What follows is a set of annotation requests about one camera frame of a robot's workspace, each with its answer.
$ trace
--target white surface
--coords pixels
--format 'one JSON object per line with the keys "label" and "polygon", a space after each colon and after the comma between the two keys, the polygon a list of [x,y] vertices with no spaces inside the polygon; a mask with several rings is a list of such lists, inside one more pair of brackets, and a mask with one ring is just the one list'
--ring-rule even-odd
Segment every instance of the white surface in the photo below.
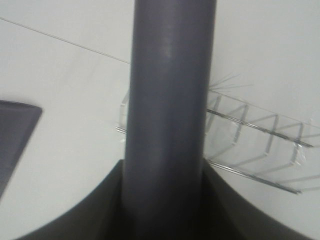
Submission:
{"label": "white surface", "polygon": [[[132,13],[131,0],[0,0],[0,17],[124,60]],[[129,65],[3,21],[0,31],[0,97],[44,109],[0,202],[0,239],[9,240],[74,206],[121,157],[113,127]],[[319,42],[318,0],[220,0],[213,81],[238,75],[229,84],[254,85],[226,94],[320,126]],[[320,239],[320,191],[296,196],[219,173],[267,214]]]}
{"label": "white surface", "polygon": [[0,22],[0,97],[42,117],[0,202],[0,239],[69,210],[123,157],[116,132],[130,65]]}
{"label": "white surface", "polygon": [[0,0],[0,17],[130,61],[133,0]]}

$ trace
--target wire rack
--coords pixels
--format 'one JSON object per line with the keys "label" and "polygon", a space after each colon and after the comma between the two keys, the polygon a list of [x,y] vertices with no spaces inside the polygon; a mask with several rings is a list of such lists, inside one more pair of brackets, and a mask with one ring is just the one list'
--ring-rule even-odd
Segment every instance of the wire rack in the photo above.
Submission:
{"label": "wire rack", "polygon": [[[127,129],[128,93],[116,129]],[[320,190],[320,128],[210,91],[204,158],[214,168],[293,193]]]}

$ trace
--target cylindrical pole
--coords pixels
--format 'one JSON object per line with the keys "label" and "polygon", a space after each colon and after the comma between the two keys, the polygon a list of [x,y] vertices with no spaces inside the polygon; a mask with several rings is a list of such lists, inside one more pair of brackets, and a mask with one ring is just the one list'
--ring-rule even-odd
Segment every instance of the cylindrical pole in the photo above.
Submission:
{"label": "cylindrical pole", "polygon": [[136,0],[122,206],[141,238],[198,208],[215,0]]}

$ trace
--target white tile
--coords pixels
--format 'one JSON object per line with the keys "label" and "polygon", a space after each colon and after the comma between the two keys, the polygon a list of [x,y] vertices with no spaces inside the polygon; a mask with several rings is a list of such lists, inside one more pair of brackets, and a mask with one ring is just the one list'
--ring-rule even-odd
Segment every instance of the white tile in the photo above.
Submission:
{"label": "white tile", "polygon": [[130,65],[0,22],[0,98],[43,108],[0,202],[0,239],[48,223],[123,157],[116,132]]}
{"label": "white tile", "polygon": [[0,0],[0,17],[125,61],[133,12],[133,0]]}

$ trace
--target curved base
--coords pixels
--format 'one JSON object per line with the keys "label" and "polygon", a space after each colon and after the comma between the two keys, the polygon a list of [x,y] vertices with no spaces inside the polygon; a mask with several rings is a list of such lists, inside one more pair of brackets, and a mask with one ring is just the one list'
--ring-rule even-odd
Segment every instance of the curved base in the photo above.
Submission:
{"label": "curved base", "polygon": [[[130,222],[121,214],[122,165],[120,160],[101,184],[70,211],[19,240],[135,239]],[[201,207],[194,221],[188,228],[170,233],[170,237],[156,233],[152,239],[310,239],[254,207],[207,162],[203,171]]]}

